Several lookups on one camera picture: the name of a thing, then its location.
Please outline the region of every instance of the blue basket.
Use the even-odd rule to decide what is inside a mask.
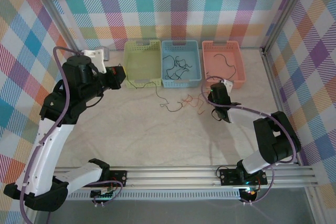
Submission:
[[[163,86],[197,87],[202,80],[199,56],[196,40],[164,40],[161,58]]]

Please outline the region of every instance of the plaid wall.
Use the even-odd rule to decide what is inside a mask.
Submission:
[[[274,26],[279,21],[282,12],[284,11],[284,9],[286,8],[286,6],[288,4],[288,1],[289,0],[282,0],[281,1],[281,4],[279,5],[279,8],[278,8],[277,12],[276,12],[274,18],[272,19],[272,23],[270,24],[270,26],[269,26],[269,28],[267,30],[266,36],[264,37],[264,39],[262,41],[261,47],[265,47],[265,45],[266,45],[266,43],[268,41],[268,38],[271,35],[271,33],[272,33],[273,29],[274,29]]]
[[[17,223],[18,201],[2,192],[22,172],[41,105],[59,78],[52,49],[67,45],[40,0],[0,3],[0,223]]]
[[[79,48],[128,39],[237,40],[260,47],[281,0],[54,0]]]
[[[313,166],[335,221],[336,0],[299,0],[269,59],[302,158]]]

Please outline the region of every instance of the pink basket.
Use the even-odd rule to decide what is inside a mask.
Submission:
[[[223,77],[233,81],[234,89],[241,88],[246,81],[246,75],[238,42],[204,41],[202,47],[205,77]],[[210,87],[217,82],[216,79],[207,80],[206,86]]]

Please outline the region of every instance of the wire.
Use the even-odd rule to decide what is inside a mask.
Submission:
[[[228,168],[227,166],[225,166],[225,165],[221,165],[221,166],[219,166],[219,167],[217,168],[217,170],[215,171],[215,175],[216,175],[217,178],[220,178],[219,175],[218,175],[218,171],[219,171],[219,169],[220,169],[221,167],[224,167],[224,168],[226,168],[226,169],[229,169],[229,168]]]
[[[96,106],[101,101],[101,99],[103,99],[103,96],[104,96],[104,94],[101,94],[100,99],[96,103],[94,103],[93,105],[90,105],[90,106],[86,106],[86,108],[91,108],[93,106]]]
[[[225,59],[225,64],[226,64],[228,67],[230,67],[230,68],[234,68],[234,69],[235,69],[235,72],[234,72],[229,78],[225,78],[226,80],[230,80],[230,79],[236,74],[236,72],[237,72],[236,66],[235,66],[235,65],[229,65],[229,64],[227,63],[227,59],[226,59],[225,55],[222,55],[222,54],[216,54],[216,55],[214,55],[214,58],[215,58],[217,55],[223,56],[224,59]]]
[[[181,80],[181,76],[183,75],[183,73],[185,72],[189,72],[189,68],[192,68],[193,66],[189,66],[186,63],[185,59],[182,60],[178,60],[179,56],[176,56],[175,58],[171,55],[167,55],[166,57],[163,57],[162,60],[171,57],[173,59],[173,67],[172,68],[167,68],[166,69],[166,76],[164,77],[166,80],[168,80],[168,78],[170,80]],[[176,67],[179,67],[179,69],[177,69],[172,75],[169,75],[169,71],[175,69]],[[180,75],[177,74],[178,71],[183,70],[182,73]]]
[[[219,77],[219,76],[210,76],[210,77],[207,77],[205,79],[205,81],[209,80],[209,79],[212,79],[212,78],[219,78],[221,79],[222,81],[224,81],[224,78],[222,77]],[[292,148],[292,158],[289,160],[289,161],[279,161],[279,163],[282,163],[282,164],[290,164],[292,162],[295,161],[296,159],[296,148],[295,148],[295,145],[294,145],[294,142],[292,140],[292,138],[290,137],[289,133],[287,132],[287,130],[283,127],[283,125],[278,121],[276,120],[273,116],[269,115],[269,114],[266,114],[264,112],[260,112],[260,111],[257,111],[257,110],[253,110],[253,109],[250,109],[250,108],[246,108],[246,107],[243,107],[243,106],[234,106],[234,105],[221,105],[221,104],[216,104],[214,102],[211,102],[209,101],[209,99],[205,96],[206,92],[204,91],[204,83],[202,83],[201,85],[201,94],[204,98],[204,100],[213,105],[213,106],[216,106],[216,107],[222,107],[222,108],[232,108],[232,109],[241,109],[241,110],[245,110],[245,111],[248,111],[248,112],[251,112],[251,113],[254,113],[254,114],[258,114],[258,115],[262,115],[262,116],[265,116],[269,119],[271,119],[275,124],[277,124],[279,126],[279,128],[283,131],[283,133],[285,134],[287,140],[289,141],[290,143],[290,146]]]
[[[217,119],[216,117],[214,117],[214,111],[215,111],[216,109],[213,109],[212,110],[212,112],[211,112],[211,116],[216,120],[216,121],[221,121],[222,119]]]
[[[235,66],[235,65],[229,65],[229,64],[227,63],[227,59],[226,59],[225,55],[222,55],[222,54],[216,54],[216,55],[214,55],[214,58],[215,58],[217,55],[223,56],[224,59],[225,59],[225,64],[226,64],[227,66],[229,66],[230,68],[233,67],[233,68],[235,69],[235,72],[233,73],[233,75],[231,75],[229,78],[225,78],[225,79],[227,79],[227,80],[229,81],[229,80],[236,74],[236,72],[237,72],[236,66]]]
[[[102,206],[102,207],[104,207],[104,205],[107,205],[107,204],[111,203],[115,198],[117,198],[117,197],[120,195],[120,193],[121,193],[121,191],[122,191],[122,189],[123,189],[123,184],[122,184],[120,181],[118,181],[118,180],[98,181],[98,182],[89,183],[88,186],[101,185],[101,184],[106,184],[106,183],[117,183],[117,184],[120,185],[120,190],[119,190],[119,192],[118,192],[114,197],[112,197],[110,200],[108,200],[108,201],[106,201],[106,202],[104,202],[104,203],[101,203],[101,206]],[[93,198],[93,203],[95,204],[95,206],[98,205],[98,203],[96,202],[96,198],[97,198],[97,197],[98,197],[98,195],[94,196],[94,198]]]
[[[272,181],[271,181],[271,184],[269,185],[269,187],[267,188],[267,191],[264,193],[264,195],[262,195],[260,198],[256,199],[253,201],[253,203],[257,203],[259,201],[261,201],[262,199],[264,199],[267,194],[269,193],[269,191],[271,190],[273,184],[274,184],[274,180],[275,180],[275,172],[274,172],[274,169],[272,166],[269,167],[271,170],[272,170]]]
[[[186,99],[182,99],[182,101],[186,103],[185,105],[183,105],[183,103],[182,103],[182,106],[185,107],[185,106],[187,106],[187,105],[189,104],[191,107],[195,108],[195,107],[198,107],[198,104],[199,104],[199,102],[201,101],[202,104],[201,104],[201,106],[198,108],[198,110],[197,110],[197,114],[202,115],[202,114],[204,113],[205,110],[203,110],[201,113],[199,112],[200,109],[201,109],[201,107],[202,107],[203,104],[204,104],[204,101],[203,101],[202,99],[200,99],[200,96],[201,96],[201,95],[202,95],[202,94],[199,94],[198,97],[195,98],[195,97],[192,97],[191,95],[188,94],[188,96],[187,96]],[[192,102],[194,99],[197,100],[196,105],[192,105],[192,104],[191,104],[191,102]]]
[[[21,192],[20,192],[20,201],[19,201],[19,204],[20,204],[20,212],[21,212],[21,215],[24,219],[24,221],[28,224],[33,224],[26,212],[25,212],[25,208],[24,208],[24,196],[25,196],[25,192],[26,192],[26,187],[27,185],[29,185],[29,182],[28,182],[28,179],[29,179],[29,172],[30,170],[32,169],[32,166],[33,166],[33,163],[35,161],[35,158],[37,156],[37,153],[39,151],[39,149],[41,148],[41,146],[43,146],[43,144],[45,143],[45,141],[48,139],[49,135],[56,129],[57,125],[62,121],[63,117],[65,116],[65,114],[67,113],[67,110],[69,108],[69,104],[70,104],[70,89],[69,89],[69,84],[68,84],[68,81],[67,81],[67,77],[63,71],[63,68],[62,68],[62,65],[57,57],[57,50],[58,49],[62,49],[62,50],[65,50],[65,51],[68,51],[68,52],[72,52],[74,54],[79,54],[79,55],[83,55],[83,52],[77,52],[77,51],[74,51],[74,50],[71,50],[71,49],[68,49],[68,48],[65,48],[65,47],[54,47],[53,49],[53,54],[54,54],[54,58],[55,58],[55,62],[56,62],[56,65],[58,67],[58,70],[60,71],[61,73],[61,76],[62,76],[62,79],[63,79],[63,83],[64,83],[64,89],[65,89],[65,94],[66,94],[66,98],[65,98],[65,105],[64,105],[64,108],[62,110],[62,113],[59,115],[59,118],[55,121],[55,123],[52,125],[52,127],[49,129],[49,131],[42,137],[42,139],[39,141],[38,145],[36,146],[36,148],[34,149],[32,155],[31,155],[31,158],[28,162],[28,165],[27,165],[27,169],[25,171],[25,176],[24,176],[24,179],[23,179],[23,183],[22,183],[22,188],[21,188]]]
[[[207,80],[211,79],[211,78],[219,78],[219,79],[221,79],[222,81],[224,81],[224,78],[222,78],[222,77],[219,77],[219,76],[210,76],[210,77],[207,77],[207,78],[205,79],[205,82],[206,82]],[[211,104],[211,105],[213,105],[213,106],[222,107],[222,108],[232,108],[232,109],[246,110],[246,111],[249,111],[249,112],[251,112],[251,113],[258,114],[258,115],[262,115],[262,116],[265,116],[265,117],[271,119],[275,124],[277,124],[277,125],[279,126],[279,128],[280,128],[280,129],[283,131],[283,133],[286,135],[286,137],[287,137],[287,139],[288,139],[288,141],[289,141],[289,143],[290,143],[290,146],[291,146],[291,148],[292,148],[292,153],[293,153],[291,160],[289,160],[289,161],[280,161],[279,163],[288,164],[288,163],[292,163],[292,162],[296,159],[296,148],[295,148],[295,145],[294,145],[293,140],[291,139],[289,133],[288,133],[287,130],[283,127],[283,125],[282,125],[278,120],[276,120],[273,116],[268,115],[268,114],[263,113],[263,112],[260,112],[260,111],[257,111],[257,110],[253,110],[253,109],[250,109],[250,108],[246,108],[246,107],[243,107],[243,106],[234,106],[234,105],[221,105],[221,104],[216,104],[216,103],[214,103],[214,102],[209,101],[209,99],[205,96],[205,93],[206,93],[206,92],[204,92],[204,83],[202,83],[202,85],[201,85],[201,94],[202,94],[204,100],[205,100],[207,103],[209,103],[209,104]],[[266,195],[269,193],[269,191],[271,190],[271,188],[272,188],[272,186],[273,186],[273,184],[274,184],[275,172],[274,172],[274,169],[273,169],[272,165],[273,165],[273,164],[270,164],[269,166],[267,166],[267,167],[264,168],[264,169],[268,169],[268,168],[270,168],[270,169],[272,170],[272,181],[271,181],[271,184],[270,184],[270,186],[268,187],[268,189],[267,189],[267,191],[265,192],[265,194],[264,194],[263,196],[261,196],[259,199],[255,200],[254,202],[258,202],[258,201],[261,201],[262,199],[264,199],[264,198],[266,197]]]
[[[116,191],[118,189],[118,184],[116,185],[115,189],[113,191]]]
[[[47,217],[46,223],[49,223],[50,217],[51,217],[51,212],[48,213],[48,217]]]
[[[169,112],[177,112],[177,111],[179,111],[183,106],[182,106],[182,103],[181,102],[177,102],[177,103],[179,103],[180,105],[181,105],[181,107],[179,108],[179,109],[177,109],[177,110],[170,110],[169,108],[168,108],[168,104],[169,104],[169,102],[168,102],[168,100],[166,99],[166,98],[164,98],[164,97],[161,97],[161,96],[159,96],[159,94],[157,93],[158,91],[158,87],[157,87],[157,85],[156,85],[156,83],[155,82],[153,82],[153,81],[151,81],[151,82],[147,82],[146,84],[144,84],[142,87],[136,87],[132,82],[130,82],[130,80],[128,79],[128,75],[126,74],[126,77],[127,77],[127,81],[133,86],[133,87],[135,87],[135,89],[143,89],[144,87],[146,87],[148,84],[154,84],[155,85],[155,93],[156,93],[156,96],[157,97],[159,97],[159,98],[161,98],[161,99],[163,99],[163,100],[165,100],[166,101],[166,103],[160,103],[160,107],[166,107],[167,108],[167,110],[169,111]]]
[[[259,186],[258,186],[258,190],[257,190],[257,191],[260,191],[260,187],[261,187],[260,178],[259,178],[259,177],[257,177],[257,179],[258,179],[258,183],[259,183]]]

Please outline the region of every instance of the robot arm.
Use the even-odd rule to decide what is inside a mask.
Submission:
[[[63,145],[77,123],[79,115],[87,109],[86,103],[95,97],[102,97],[107,89],[121,88],[120,85],[125,79],[122,67],[105,68],[102,50],[93,52],[96,53],[92,54],[97,54],[96,58],[91,56],[95,65],[90,57],[75,55],[69,57],[62,66],[69,84],[70,105],[62,122],[38,149],[33,165],[28,171],[24,200],[25,205],[33,210],[55,211],[63,204],[68,194],[89,183],[110,178],[110,166],[97,159],[92,159],[86,165],[64,175],[53,176]],[[62,86],[64,86],[63,80],[60,80],[53,92],[44,100],[35,145],[28,160],[32,158],[35,148],[40,145],[40,140],[65,107],[66,94]],[[19,199],[27,165],[28,162],[15,183],[6,185],[4,194]]]
[[[231,103],[227,86],[228,84],[224,82],[211,85],[211,93],[208,96],[209,101],[220,105],[240,105],[240,103]],[[249,129],[253,129],[256,133],[259,150],[239,161],[235,171],[231,171],[231,173],[230,171],[225,171],[226,175],[228,175],[227,173],[229,172],[229,176],[239,178],[239,180],[237,180],[238,184],[241,185],[254,180],[254,178],[262,174],[262,170],[269,165],[280,162],[293,155],[292,147],[284,132],[270,118],[242,109],[223,108],[219,106],[215,106],[215,111],[221,120],[245,126]],[[270,115],[280,122],[289,133],[296,152],[299,152],[301,150],[300,141],[286,115],[281,111]],[[226,179],[226,181],[232,185],[230,179]]]

